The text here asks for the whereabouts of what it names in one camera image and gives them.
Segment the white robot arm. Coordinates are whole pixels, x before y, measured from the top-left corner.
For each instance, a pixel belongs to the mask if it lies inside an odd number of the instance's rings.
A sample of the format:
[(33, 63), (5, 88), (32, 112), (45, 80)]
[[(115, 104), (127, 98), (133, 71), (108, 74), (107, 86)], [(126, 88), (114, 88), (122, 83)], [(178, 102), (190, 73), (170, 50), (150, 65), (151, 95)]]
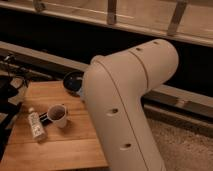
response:
[(110, 171), (167, 171), (141, 97), (169, 80), (178, 62), (175, 47), (162, 39), (91, 60), (84, 101)]

